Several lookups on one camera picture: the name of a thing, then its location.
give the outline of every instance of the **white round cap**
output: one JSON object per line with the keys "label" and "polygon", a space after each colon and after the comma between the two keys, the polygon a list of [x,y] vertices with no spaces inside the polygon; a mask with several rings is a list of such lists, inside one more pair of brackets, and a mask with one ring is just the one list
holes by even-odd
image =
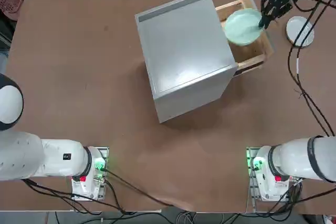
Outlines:
{"label": "white round cap", "polygon": [[14,86],[7,85],[0,88],[0,122],[14,123],[21,115],[23,97]]}

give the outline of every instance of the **gray metal box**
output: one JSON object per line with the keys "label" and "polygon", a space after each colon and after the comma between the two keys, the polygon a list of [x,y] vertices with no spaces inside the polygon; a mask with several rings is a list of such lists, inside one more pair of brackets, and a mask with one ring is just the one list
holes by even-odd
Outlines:
{"label": "gray metal box", "polygon": [[238,65],[212,0],[175,0],[135,19],[160,123],[221,97]]}

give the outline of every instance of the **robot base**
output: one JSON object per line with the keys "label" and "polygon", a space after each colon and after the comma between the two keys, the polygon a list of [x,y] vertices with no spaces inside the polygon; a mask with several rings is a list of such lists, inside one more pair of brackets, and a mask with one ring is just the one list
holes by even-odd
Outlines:
{"label": "robot base", "polygon": [[[106,168],[109,148],[108,147],[88,147],[92,156],[91,169],[86,177],[81,177],[80,181],[71,179],[72,193],[83,195],[95,200],[104,200],[105,186],[104,181],[106,172],[99,168]],[[90,201],[82,197],[74,196],[74,200]]]}
{"label": "robot base", "polygon": [[289,187],[289,179],[281,181],[270,171],[268,165],[268,152],[270,149],[270,146],[260,148],[252,164],[262,201],[278,201]]}

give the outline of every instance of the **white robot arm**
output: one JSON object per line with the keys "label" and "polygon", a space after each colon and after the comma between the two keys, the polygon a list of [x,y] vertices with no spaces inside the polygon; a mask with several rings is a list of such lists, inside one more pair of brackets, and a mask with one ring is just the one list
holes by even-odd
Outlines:
{"label": "white robot arm", "polygon": [[263,146],[253,160],[261,199],[278,201],[289,188],[289,176],[336,182],[335,153],[336,137],[333,136]]}
{"label": "white robot arm", "polygon": [[0,74],[0,180],[71,176],[74,194],[103,198],[105,173],[99,169],[106,167],[107,149],[12,131],[10,128],[22,115],[23,104],[18,85]]}

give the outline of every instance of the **light green bowl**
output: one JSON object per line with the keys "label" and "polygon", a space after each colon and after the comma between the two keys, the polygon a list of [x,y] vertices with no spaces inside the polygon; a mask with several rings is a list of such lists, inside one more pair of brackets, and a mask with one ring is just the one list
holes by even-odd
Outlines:
{"label": "light green bowl", "polygon": [[239,46],[246,46],[259,38],[263,28],[258,24],[261,13],[258,10],[247,8],[237,10],[226,20],[223,28],[226,38]]}

